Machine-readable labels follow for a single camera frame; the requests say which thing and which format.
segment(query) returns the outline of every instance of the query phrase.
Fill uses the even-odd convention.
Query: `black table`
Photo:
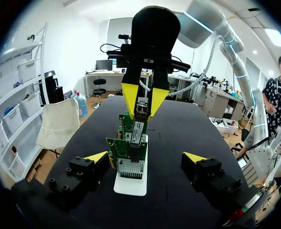
[[[108,151],[106,137],[117,138],[118,114],[126,111],[122,96],[105,100],[71,138],[48,178],[57,176],[76,156]],[[101,228],[213,228],[220,212],[202,193],[196,193],[180,168],[182,152],[215,157],[226,172],[246,181],[220,133],[195,105],[164,101],[148,124],[148,178],[144,197],[114,192],[115,169],[90,192],[71,214]]]

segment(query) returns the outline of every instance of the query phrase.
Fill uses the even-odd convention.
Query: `computer monitor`
[[[113,70],[113,60],[96,61],[96,70]]]

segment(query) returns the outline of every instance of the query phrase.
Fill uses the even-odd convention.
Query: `man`
[[[262,96],[266,109],[269,137],[274,138],[281,126],[281,57],[278,59],[280,76],[276,79],[270,78],[262,91]],[[236,158],[244,156],[254,142],[254,131],[251,130],[244,141],[244,147],[236,155]]]

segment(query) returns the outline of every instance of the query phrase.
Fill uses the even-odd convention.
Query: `black and white shirt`
[[[276,136],[277,127],[281,126],[281,89],[277,89],[277,85],[281,87],[280,77],[276,79],[270,78],[262,91],[268,101],[274,105],[277,110],[274,114],[269,114],[265,111],[268,121],[269,136],[272,138]]]

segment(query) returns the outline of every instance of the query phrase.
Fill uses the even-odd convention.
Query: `stool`
[[[102,85],[102,84],[106,84],[106,80],[105,79],[96,79],[96,80],[94,80],[94,85]],[[100,104],[102,103],[101,102],[101,95],[104,94],[104,93],[106,93],[106,90],[103,89],[103,88],[98,88],[98,89],[95,89],[93,91],[94,95],[98,95],[99,96],[99,102],[94,104],[94,109],[97,109],[100,106]]]

